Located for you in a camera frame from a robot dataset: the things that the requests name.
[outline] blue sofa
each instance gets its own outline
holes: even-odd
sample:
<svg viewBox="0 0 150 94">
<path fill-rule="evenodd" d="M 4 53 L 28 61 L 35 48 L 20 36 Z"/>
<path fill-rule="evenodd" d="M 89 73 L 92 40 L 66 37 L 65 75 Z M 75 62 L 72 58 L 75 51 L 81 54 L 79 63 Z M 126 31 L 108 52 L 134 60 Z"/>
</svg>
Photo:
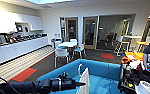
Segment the blue sofa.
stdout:
<svg viewBox="0 0 150 94">
<path fill-rule="evenodd" d="M 118 81 L 120 79 L 120 65 L 105 63 L 93 60 L 78 59 L 63 67 L 53 70 L 37 79 L 42 81 L 43 79 L 57 78 L 63 72 L 68 73 L 68 78 L 75 79 L 79 82 L 78 66 L 82 64 L 81 73 L 88 67 L 89 69 L 89 94 L 121 94 L 117 88 Z M 54 94 L 76 94 L 77 88 L 72 90 L 58 91 Z"/>
</svg>

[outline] white chair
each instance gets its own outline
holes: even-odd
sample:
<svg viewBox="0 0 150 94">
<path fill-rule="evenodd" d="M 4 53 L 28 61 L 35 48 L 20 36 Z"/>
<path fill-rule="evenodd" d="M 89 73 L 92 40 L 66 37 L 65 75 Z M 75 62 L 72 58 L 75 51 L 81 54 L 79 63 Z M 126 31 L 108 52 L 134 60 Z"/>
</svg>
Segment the white chair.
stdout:
<svg viewBox="0 0 150 94">
<path fill-rule="evenodd" d="M 84 51 L 84 55 L 86 57 L 85 49 L 84 49 L 84 44 L 81 44 L 81 46 L 79 46 L 79 47 L 77 47 L 77 48 L 74 49 L 72 59 L 74 57 L 74 52 L 79 52 L 80 53 L 80 58 L 82 58 L 82 54 L 81 54 L 82 51 Z"/>
<path fill-rule="evenodd" d="M 76 42 L 77 43 L 77 39 L 70 39 L 70 42 Z"/>
<path fill-rule="evenodd" d="M 60 43 L 61 41 L 55 41 L 55 48 L 57 48 Z"/>
<path fill-rule="evenodd" d="M 120 56 L 119 53 L 122 53 L 122 52 L 120 52 L 120 50 L 124 49 L 122 47 L 123 44 L 127 44 L 126 51 L 129 51 L 129 44 L 130 44 L 130 42 L 128 42 L 128 41 L 122 41 L 122 40 L 123 40 L 123 36 L 119 36 L 119 38 L 118 38 L 118 44 L 116 45 L 116 48 L 114 50 L 114 53 L 117 53 L 117 56 Z"/>
<path fill-rule="evenodd" d="M 56 61 L 57 57 L 66 57 L 67 58 L 67 63 L 69 62 L 69 52 L 67 52 L 67 49 L 60 49 L 56 48 L 55 49 L 55 68 L 56 68 Z"/>
</svg>

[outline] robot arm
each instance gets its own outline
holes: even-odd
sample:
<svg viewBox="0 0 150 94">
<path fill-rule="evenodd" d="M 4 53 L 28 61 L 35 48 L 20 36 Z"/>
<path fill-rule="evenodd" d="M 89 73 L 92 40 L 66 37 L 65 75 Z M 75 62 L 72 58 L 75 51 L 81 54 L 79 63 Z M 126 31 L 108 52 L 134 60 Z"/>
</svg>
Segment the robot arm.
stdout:
<svg viewBox="0 0 150 94">
<path fill-rule="evenodd" d="M 2 83 L 0 84 L 0 94 L 48 94 L 54 91 L 76 89 L 77 86 L 85 85 L 85 83 L 75 82 L 75 80 L 66 78 L 66 76 L 62 74 L 57 79 L 45 79 L 35 82 Z"/>
</svg>

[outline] white tabletop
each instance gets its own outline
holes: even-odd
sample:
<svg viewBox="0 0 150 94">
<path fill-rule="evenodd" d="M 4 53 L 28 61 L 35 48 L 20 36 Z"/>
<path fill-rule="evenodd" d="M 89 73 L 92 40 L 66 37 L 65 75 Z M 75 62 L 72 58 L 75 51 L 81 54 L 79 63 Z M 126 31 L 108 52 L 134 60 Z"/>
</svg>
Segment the white tabletop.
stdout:
<svg viewBox="0 0 150 94">
<path fill-rule="evenodd" d="M 123 36 L 123 37 L 125 37 L 125 38 L 142 38 L 142 36 Z"/>
<path fill-rule="evenodd" d="M 65 46 L 65 47 L 74 47 L 77 45 L 77 42 L 63 42 L 59 44 L 58 46 Z"/>
</svg>

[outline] chair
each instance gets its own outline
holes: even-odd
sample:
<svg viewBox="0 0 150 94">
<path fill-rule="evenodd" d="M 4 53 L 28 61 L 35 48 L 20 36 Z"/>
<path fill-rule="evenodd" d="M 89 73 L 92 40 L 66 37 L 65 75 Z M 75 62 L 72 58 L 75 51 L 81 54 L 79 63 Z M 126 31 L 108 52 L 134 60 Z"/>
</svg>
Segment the chair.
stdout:
<svg viewBox="0 0 150 94">
<path fill-rule="evenodd" d="M 77 39 L 70 39 L 70 42 L 75 42 L 76 43 L 76 45 L 74 46 L 75 48 L 76 48 L 76 46 L 77 46 Z"/>
<path fill-rule="evenodd" d="M 61 41 L 55 41 L 55 48 L 57 48 L 60 43 Z"/>
<path fill-rule="evenodd" d="M 105 43 L 106 46 L 108 46 L 109 43 L 113 46 L 113 37 L 114 35 L 111 33 L 107 35 Z"/>
<path fill-rule="evenodd" d="M 144 42 L 144 41 L 141 41 L 141 42 L 140 42 L 140 41 L 137 41 L 137 44 L 140 45 L 139 48 L 138 48 L 138 51 L 141 51 L 142 48 L 144 48 L 145 46 L 149 45 L 149 43 L 150 43 L 150 36 L 147 36 L 145 42 Z"/>
<path fill-rule="evenodd" d="M 60 48 L 55 49 L 55 68 L 56 68 L 57 57 L 66 57 L 67 58 L 67 63 L 68 63 L 68 61 L 69 61 L 69 52 L 67 52 L 67 49 L 60 49 Z"/>
<path fill-rule="evenodd" d="M 81 46 L 79 46 L 79 47 L 77 47 L 77 48 L 74 49 L 72 59 L 73 59 L 73 57 L 74 57 L 74 52 L 79 52 L 79 53 L 80 53 L 80 58 L 82 58 L 81 52 L 82 52 L 83 50 L 84 50 L 84 55 L 85 55 L 85 57 L 86 57 L 84 45 L 85 45 L 85 43 L 84 43 L 84 44 L 81 44 Z"/>
<path fill-rule="evenodd" d="M 117 53 L 117 56 L 120 56 L 119 55 L 119 53 L 121 53 L 120 50 L 124 49 L 124 47 L 122 47 L 123 44 L 127 44 L 126 51 L 129 51 L 129 44 L 130 44 L 130 42 L 128 42 L 128 41 L 122 41 L 122 40 L 123 40 L 123 36 L 119 36 L 119 38 L 118 38 L 118 44 L 116 45 L 116 48 L 114 50 L 114 53 Z"/>
<path fill-rule="evenodd" d="M 70 42 L 77 42 L 77 39 L 70 39 Z"/>
</svg>

